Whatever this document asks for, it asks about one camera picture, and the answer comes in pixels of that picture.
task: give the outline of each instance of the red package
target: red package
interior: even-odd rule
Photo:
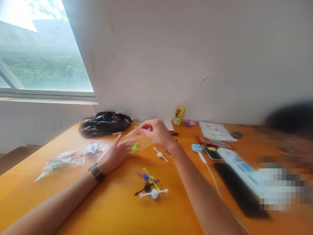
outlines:
[[[214,145],[225,149],[233,149],[234,147],[219,140],[211,140],[204,136],[197,135],[198,140],[203,145]]]

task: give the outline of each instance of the charging cable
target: charging cable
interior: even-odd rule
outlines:
[[[203,147],[202,147],[200,144],[192,144],[192,145],[191,145],[191,149],[192,149],[194,152],[196,152],[196,153],[199,154],[199,156],[200,156],[201,160],[203,161],[203,163],[208,167],[209,172],[210,172],[210,174],[211,174],[211,176],[212,176],[212,178],[213,178],[213,181],[214,181],[216,190],[217,190],[217,192],[218,192],[218,195],[219,195],[219,197],[220,197],[220,198],[222,199],[222,201],[223,201],[223,198],[222,198],[222,196],[221,196],[221,193],[220,193],[219,190],[218,190],[218,186],[217,186],[217,184],[216,184],[216,181],[215,181],[215,178],[214,178],[214,176],[213,176],[213,174],[212,174],[212,171],[211,171],[211,169],[209,168],[208,163],[206,162],[206,160],[204,159],[204,157],[203,157],[203,155],[202,155],[202,153],[201,153],[202,150],[203,150]],[[246,227],[236,218],[236,216],[234,216],[234,218],[238,221],[238,223],[241,225],[241,227],[242,227],[249,235],[251,235],[251,233],[250,233],[250,232],[246,229]]]

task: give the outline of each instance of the person's arm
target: person's arm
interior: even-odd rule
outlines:
[[[133,140],[118,144],[120,139],[121,134],[97,165],[104,175],[113,171],[130,156],[128,152],[131,151]],[[22,216],[1,235],[53,234],[97,183],[98,181],[92,173],[87,172],[74,183]]]
[[[171,153],[204,234],[244,234],[232,213],[172,138],[163,121],[148,120],[141,128],[156,145]]]

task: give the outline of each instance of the yellow plastic stick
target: yellow plastic stick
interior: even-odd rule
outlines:
[[[145,167],[143,168],[143,170],[147,173],[147,175],[148,175],[150,178],[154,179],[153,176],[150,176],[150,175],[149,175],[149,173],[147,172],[147,170],[146,170]],[[154,186],[156,187],[156,189],[157,189],[158,191],[160,191],[160,188],[157,186],[157,184],[154,183],[154,181],[152,181],[152,183],[154,184]]]

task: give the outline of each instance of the green plastic piece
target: green plastic piece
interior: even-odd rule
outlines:
[[[133,146],[133,150],[131,151],[131,153],[137,152],[137,145],[138,142],[136,142],[135,145]]]

